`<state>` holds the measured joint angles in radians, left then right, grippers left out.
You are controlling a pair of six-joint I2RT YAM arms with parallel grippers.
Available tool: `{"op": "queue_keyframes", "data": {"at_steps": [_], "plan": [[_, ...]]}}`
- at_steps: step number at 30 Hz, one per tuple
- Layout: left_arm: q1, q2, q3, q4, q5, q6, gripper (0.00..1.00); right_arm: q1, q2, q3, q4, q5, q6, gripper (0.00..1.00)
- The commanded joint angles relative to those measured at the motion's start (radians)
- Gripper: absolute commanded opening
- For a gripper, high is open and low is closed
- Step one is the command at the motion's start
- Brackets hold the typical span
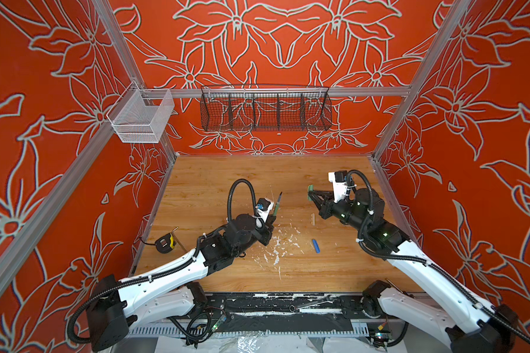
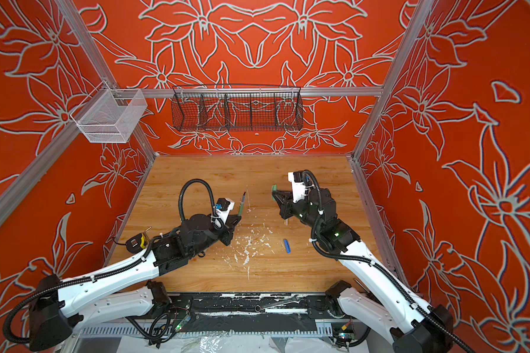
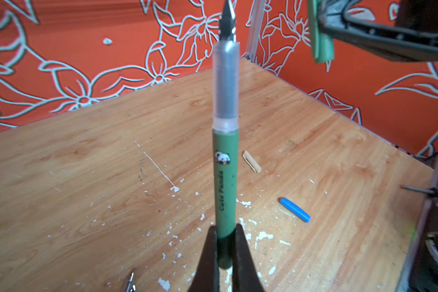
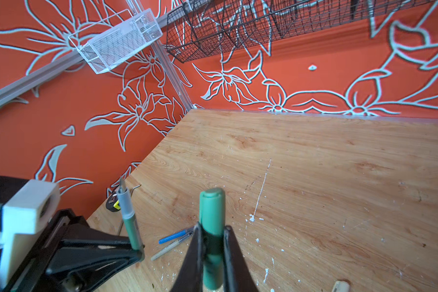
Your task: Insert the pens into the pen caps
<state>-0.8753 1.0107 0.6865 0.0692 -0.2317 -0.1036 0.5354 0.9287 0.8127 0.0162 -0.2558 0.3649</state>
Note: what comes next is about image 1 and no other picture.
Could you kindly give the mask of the green pen cap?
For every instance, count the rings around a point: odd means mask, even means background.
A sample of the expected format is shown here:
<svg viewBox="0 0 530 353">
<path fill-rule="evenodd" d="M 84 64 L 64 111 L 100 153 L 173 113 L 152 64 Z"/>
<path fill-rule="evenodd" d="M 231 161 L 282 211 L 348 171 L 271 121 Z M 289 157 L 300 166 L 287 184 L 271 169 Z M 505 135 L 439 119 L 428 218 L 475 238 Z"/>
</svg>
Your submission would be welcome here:
<svg viewBox="0 0 530 353">
<path fill-rule="evenodd" d="M 309 185 L 308 188 L 307 188 L 307 200 L 313 202 L 313 192 L 314 192 L 314 186 L 313 185 Z"/>
</svg>

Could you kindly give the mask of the green pen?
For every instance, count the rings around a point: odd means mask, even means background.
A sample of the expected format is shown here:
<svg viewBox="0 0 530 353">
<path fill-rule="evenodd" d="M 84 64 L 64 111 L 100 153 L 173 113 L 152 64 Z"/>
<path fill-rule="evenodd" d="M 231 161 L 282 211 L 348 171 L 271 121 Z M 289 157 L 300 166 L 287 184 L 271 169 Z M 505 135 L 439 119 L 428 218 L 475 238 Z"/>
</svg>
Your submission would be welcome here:
<svg viewBox="0 0 530 353">
<path fill-rule="evenodd" d="M 283 192 L 280 192 L 279 196 L 278 196 L 278 198 L 276 200 L 275 207 L 273 208 L 273 213 L 272 213 L 273 217 L 277 216 L 278 210 L 280 210 L 280 208 L 281 208 L 282 195 L 283 195 Z"/>
</svg>

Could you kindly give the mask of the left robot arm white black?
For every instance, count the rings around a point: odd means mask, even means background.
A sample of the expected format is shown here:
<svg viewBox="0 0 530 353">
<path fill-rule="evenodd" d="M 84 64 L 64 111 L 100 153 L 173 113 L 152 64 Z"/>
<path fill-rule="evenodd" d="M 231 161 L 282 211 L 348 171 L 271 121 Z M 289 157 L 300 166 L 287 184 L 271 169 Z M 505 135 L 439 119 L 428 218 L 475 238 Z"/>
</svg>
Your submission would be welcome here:
<svg viewBox="0 0 530 353">
<path fill-rule="evenodd" d="M 99 352 L 141 324 L 191 313 L 203 302 L 197 281 L 227 268 L 253 244 L 267 246 L 275 220 L 275 216 L 237 216 L 200 236 L 193 250 L 164 266 L 131 278 L 101 279 L 83 306 L 89 336 L 82 342 Z"/>
</svg>

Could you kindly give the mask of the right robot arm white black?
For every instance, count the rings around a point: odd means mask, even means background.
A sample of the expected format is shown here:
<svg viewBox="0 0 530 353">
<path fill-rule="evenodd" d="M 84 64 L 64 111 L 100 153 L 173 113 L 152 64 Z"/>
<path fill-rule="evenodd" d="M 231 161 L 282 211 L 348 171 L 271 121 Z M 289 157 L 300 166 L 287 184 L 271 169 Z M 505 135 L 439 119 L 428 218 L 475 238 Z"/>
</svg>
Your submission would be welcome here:
<svg viewBox="0 0 530 353">
<path fill-rule="evenodd" d="M 334 217 L 358 232 L 358 244 L 412 279 L 436 307 L 378 280 L 363 292 L 370 316 L 388 314 L 426 332 L 452 352 L 510 352 L 516 341 L 516 313 L 495 307 L 431 260 L 400 228 L 384 219 L 384 201 L 366 188 L 354 199 L 332 191 L 308 192 L 322 219 Z"/>
</svg>

